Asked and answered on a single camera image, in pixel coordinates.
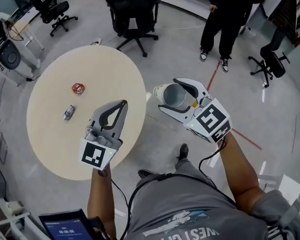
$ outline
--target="forearm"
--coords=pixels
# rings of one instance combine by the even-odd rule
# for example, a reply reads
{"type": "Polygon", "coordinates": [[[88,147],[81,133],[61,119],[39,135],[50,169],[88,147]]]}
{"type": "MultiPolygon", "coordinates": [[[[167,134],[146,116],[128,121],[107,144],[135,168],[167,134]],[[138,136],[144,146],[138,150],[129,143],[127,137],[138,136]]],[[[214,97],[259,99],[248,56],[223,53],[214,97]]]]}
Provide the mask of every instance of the forearm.
{"type": "Polygon", "coordinates": [[[230,132],[225,141],[226,146],[220,151],[220,155],[228,185],[239,208],[249,212],[263,194],[259,188],[258,176],[230,132]]]}
{"type": "Polygon", "coordinates": [[[109,166],[106,167],[103,174],[106,176],[100,176],[98,170],[93,169],[87,213],[88,218],[98,216],[104,224],[107,234],[115,238],[115,202],[109,166]]]}

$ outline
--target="digital display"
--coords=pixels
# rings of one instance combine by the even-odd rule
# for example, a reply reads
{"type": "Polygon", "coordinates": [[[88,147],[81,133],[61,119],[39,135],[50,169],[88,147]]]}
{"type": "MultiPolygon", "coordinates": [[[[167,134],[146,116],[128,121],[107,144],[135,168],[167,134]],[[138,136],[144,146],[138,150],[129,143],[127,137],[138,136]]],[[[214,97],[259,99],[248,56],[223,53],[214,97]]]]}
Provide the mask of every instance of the digital display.
{"type": "Polygon", "coordinates": [[[93,240],[79,219],[45,222],[54,240],[93,240]]]}

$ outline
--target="hand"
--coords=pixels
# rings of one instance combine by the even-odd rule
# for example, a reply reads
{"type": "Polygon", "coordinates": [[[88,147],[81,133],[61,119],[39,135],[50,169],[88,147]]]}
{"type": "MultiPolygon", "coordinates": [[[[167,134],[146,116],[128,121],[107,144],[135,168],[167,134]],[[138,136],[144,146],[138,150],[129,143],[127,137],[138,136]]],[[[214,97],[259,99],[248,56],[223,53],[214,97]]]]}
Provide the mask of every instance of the hand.
{"type": "Polygon", "coordinates": [[[210,4],[210,7],[209,7],[210,12],[214,13],[216,9],[218,9],[218,7],[216,5],[210,4]]]}

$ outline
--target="floor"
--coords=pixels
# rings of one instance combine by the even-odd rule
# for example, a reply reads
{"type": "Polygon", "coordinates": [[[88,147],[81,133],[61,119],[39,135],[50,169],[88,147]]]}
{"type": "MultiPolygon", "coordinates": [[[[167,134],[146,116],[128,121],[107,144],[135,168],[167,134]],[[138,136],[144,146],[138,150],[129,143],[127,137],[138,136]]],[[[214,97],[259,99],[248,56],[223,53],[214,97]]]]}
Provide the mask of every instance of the floor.
{"type": "MultiPolygon", "coordinates": [[[[68,23],[69,32],[62,29],[49,36],[51,26],[36,19],[32,30],[42,41],[41,51],[35,43],[30,48],[42,60],[42,73],[56,58],[97,38],[115,47],[123,39],[112,29],[109,8],[104,0],[68,0],[69,15],[78,21],[68,23]]],[[[233,134],[257,173],[282,176],[286,174],[300,183],[300,92],[294,82],[284,75],[263,89],[261,74],[250,76],[256,65],[248,56],[260,58],[260,47],[269,42],[260,33],[251,40],[238,37],[233,47],[229,73],[219,67],[218,47],[206,62],[199,60],[199,41],[205,20],[174,7],[160,5],[156,33],[159,40],[142,40],[148,53],[142,54],[135,42],[122,48],[139,68],[146,91],[152,93],[158,84],[170,83],[175,77],[187,77],[209,86],[231,115],[233,134]]],[[[220,34],[215,38],[219,43],[220,34]]],[[[3,80],[0,78],[0,89],[3,80]]],[[[35,219],[43,213],[56,213],[87,208],[90,180],[72,181],[60,178],[39,162],[29,143],[26,113],[35,82],[19,87],[6,81],[0,105],[0,131],[8,145],[5,165],[0,168],[7,181],[10,200],[21,200],[35,219]]],[[[113,171],[113,180],[130,197],[138,182],[137,171],[147,168],[156,172],[174,169],[175,156],[182,143],[189,145],[189,160],[198,162],[209,156],[216,147],[186,131],[183,126],[158,110],[158,101],[147,101],[146,117],[140,137],[131,153],[113,171]]],[[[216,185],[229,194],[221,159],[202,165],[216,185]]],[[[121,194],[114,189],[116,209],[127,213],[121,194]]],[[[117,234],[126,225],[125,218],[116,218],[117,234]]]]}

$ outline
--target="paper cup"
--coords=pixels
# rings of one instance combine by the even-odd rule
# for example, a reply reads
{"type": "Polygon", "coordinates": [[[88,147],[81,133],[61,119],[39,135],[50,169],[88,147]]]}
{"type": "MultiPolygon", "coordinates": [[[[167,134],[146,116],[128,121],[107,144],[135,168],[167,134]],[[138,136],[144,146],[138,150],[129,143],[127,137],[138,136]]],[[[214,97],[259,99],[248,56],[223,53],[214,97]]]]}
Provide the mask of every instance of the paper cup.
{"type": "Polygon", "coordinates": [[[185,102],[186,91],[178,83],[160,84],[153,89],[153,96],[161,103],[172,108],[177,108],[185,102]]]}

